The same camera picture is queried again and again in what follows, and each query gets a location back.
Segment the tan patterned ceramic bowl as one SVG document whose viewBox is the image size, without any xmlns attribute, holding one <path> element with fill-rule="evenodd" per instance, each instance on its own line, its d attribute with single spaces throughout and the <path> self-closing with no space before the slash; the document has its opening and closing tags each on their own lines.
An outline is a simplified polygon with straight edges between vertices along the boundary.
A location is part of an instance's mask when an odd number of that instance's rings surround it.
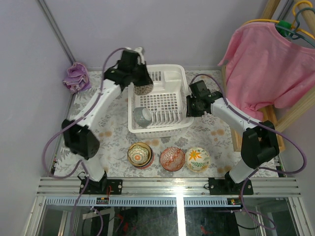
<svg viewBox="0 0 315 236">
<path fill-rule="evenodd" d="M 143 96 L 151 93 L 154 89 L 153 84 L 143 85 L 143 86 L 134 86 L 133 92 L 135 95 Z"/>
</svg>

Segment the red patterned ceramic bowl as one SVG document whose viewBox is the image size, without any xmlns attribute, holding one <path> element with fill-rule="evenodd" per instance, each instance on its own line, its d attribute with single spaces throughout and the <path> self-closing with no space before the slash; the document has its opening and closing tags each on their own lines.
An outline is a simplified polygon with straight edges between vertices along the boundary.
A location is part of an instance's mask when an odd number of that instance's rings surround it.
<svg viewBox="0 0 315 236">
<path fill-rule="evenodd" d="M 165 170 L 176 172 L 185 164 L 185 153 L 178 147 L 168 147 L 161 153 L 159 162 Z"/>
</svg>

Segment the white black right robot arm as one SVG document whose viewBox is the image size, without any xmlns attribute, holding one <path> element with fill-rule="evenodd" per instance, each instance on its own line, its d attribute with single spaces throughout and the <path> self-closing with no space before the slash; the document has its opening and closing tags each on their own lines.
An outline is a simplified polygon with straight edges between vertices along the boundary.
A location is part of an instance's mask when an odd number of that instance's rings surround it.
<svg viewBox="0 0 315 236">
<path fill-rule="evenodd" d="M 201 117 L 212 114 L 242 135 L 241 160 L 228 172 L 224 182 L 225 190 L 235 194 L 242 188 L 242 182 L 255 169 L 269 162 L 280 153 L 274 125 L 270 121 L 260 122 L 232 105 L 224 94 L 210 92 L 203 80 L 189 85 L 191 95 L 187 96 L 187 117 Z"/>
</svg>

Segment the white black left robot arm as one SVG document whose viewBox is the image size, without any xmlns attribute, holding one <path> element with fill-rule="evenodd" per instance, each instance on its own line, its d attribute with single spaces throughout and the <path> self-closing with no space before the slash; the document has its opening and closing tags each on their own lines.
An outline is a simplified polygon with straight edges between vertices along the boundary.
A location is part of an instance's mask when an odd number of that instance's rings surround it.
<svg viewBox="0 0 315 236">
<path fill-rule="evenodd" d="M 102 194 L 108 182 L 102 179 L 105 171 L 96 156 L 100 142 L 94 134 L 102 114 L 111 103 L 127 88 L 133 85 L 136 95 L 147 95 L 153 91 L 154 83 L 149 75 L 143 56 L 143 48 L 120 48 L 121 58 L 111 67 L 103 66 L 100 88 L 84 109 L 73 119 L 62 122 L 65 146 L 80 156 L 87 176 L 92 180 L 91 189 Z"/>
</svg>

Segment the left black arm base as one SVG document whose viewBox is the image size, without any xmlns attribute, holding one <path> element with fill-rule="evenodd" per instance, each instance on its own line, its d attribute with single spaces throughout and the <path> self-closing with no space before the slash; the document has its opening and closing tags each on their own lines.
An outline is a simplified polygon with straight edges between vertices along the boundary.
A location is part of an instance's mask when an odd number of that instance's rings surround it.
<svg viewBox="0 0 315 236">
<path fill-rule="evenodd" d="M 80 172 L 77 178 L 81 181 L 80 193 L 85 195 L 121 195 L 123 189 L 123 180 L 122 179 L 108 179 L 107 174 L 105 173 L 99 182 L 89 180 L 89 183 L 85 190 L 83 190 L 87 176 L 84 172 Z"/>
</svg>

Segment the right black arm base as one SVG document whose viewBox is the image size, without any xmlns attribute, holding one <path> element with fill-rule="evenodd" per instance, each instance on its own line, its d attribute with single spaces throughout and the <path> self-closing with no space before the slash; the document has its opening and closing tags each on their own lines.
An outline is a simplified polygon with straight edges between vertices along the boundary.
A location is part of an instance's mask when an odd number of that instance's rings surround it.
<svg viewBox="0 0 315 236">
<path fill-rule="evenodd" d="M 242 181 L 240 183 L 235 183 L 230 177 L 229 172 L 221 178 L 208 178 L 208 189 L 210 195 L 240 195 L 242 188 L 244 195 L 253 195 L 253 187 L 250 180 L 247 182 Z"/>
</svg>

